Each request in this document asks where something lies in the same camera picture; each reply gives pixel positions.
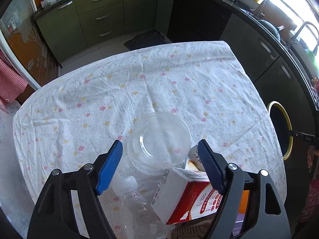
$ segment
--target yellow ring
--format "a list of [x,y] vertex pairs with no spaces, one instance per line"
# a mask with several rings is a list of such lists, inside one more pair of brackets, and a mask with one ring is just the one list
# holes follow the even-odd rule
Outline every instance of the yellow ring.
[[[284,107],[283,107],[279,102],[272,101],[272,102],[270,102],[270,103],[268,104],[267,110],[268,110],[269,117],[270,117],[270,109],[272,108],[272,106],[275,106],[275,107],[277,107],[278,109],[280,109],[280,111],[282,112],[282,114],[284,115],[284,117],[285,117],[285,119],[286,119],[286,122],[287,122],[287,125],[288,125],[288,129],[289,129],[289,130],[292,130],[289,116],[288,116],[286,110],[284,109]],[[283,156],[283,160],[284,160],[284,161],[287,160],[288,157],[290,156],[291,150],[292,150],[292,137],[289,136],[288,149],[287,149],[285,155]]]

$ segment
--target metal screw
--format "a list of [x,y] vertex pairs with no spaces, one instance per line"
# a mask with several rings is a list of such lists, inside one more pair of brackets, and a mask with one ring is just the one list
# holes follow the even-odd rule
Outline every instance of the metal screw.
[[236,169],[237,169],[237,165],[236,165],[236,164],[229,164],[229,165],[228,165],[228,168],[229,168],[230,170],[236,170]]
[[58,175],[60,173],[60,170],[59,169],[54,169],[51,173],[52,173],[53,176],[56,176],[56,175]]
[[261,170],[260,173],[263,176],[268,176],[268,172],[266,170]]
[[84,170],[89,171],[89,170],[92,170],[92,169],[93,169],[93,164],[86,164],[86,165],[84,165]]

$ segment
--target kitchen faucet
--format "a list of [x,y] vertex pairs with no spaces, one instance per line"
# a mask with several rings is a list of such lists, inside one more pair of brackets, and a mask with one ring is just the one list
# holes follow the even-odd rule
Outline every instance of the kitchen faucet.
[[316,27],[315,25],[313,25],[311,22],[304,22],[304,23],[301,25],[301,27],[299,28],[299,30],[297,30],[297,32],[295,33],[295,35],[294,35],[292,38],[288,39],[285,48],[286,48],[286,49],[289,49],[289,48],[292,46],[292,44],[297,44],[297,42],[295,42],[295,40],[296,40],[296,38],[298,37],[298,35],[300,34],[300,32],[302,31],[302,29],[303,29],[306,25],[312,25],[312,26],[314,26],[314,28],[315,28],[315,29],[317,30],[317,32],[318,32],[318,42],[317,42],[316,47],[315,47],[314,50],[313,50],[313,54],[316,55],[316,54],[317,54],[317,49],[318,49],[318,46],[319,46],[319,31],[318,31],[317,27]]

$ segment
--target tablecloth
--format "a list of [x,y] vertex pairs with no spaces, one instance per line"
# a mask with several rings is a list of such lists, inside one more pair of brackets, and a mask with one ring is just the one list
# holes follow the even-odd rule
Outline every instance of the tablecloth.
[[[192,146],[204,138],[243,170],[268,170],[285,200],[285,169],[271,119],[223,41],[166,44],[114,55],[33,93],[13,120],[17,155],[33,200],[53,169],[70,172],[94,162],[154,111],[177,114],[190,130]],[[123,173],[134,175],[141,193],[152,198],[157,176],[146,177],[132,166]],[[80,231],[87,235],[78,199],[73,200]],[[109,189],[100,200],[121,238],[119,198]]]

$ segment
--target black cabinet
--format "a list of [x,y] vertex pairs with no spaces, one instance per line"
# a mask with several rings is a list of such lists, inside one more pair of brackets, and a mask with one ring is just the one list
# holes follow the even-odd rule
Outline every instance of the black cabinet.
[[213,0],[174,0],[167,37],[172,42],[219,40],[230,15]]
[[292,129],[315,134],[315,120],[308,99],[282,57],[279,57],[254,85],[266,106],[272,101],[283,105]]
[[252,82],[279,57],[266,39],[235,14],[231,15],[220,40],[227,42]]

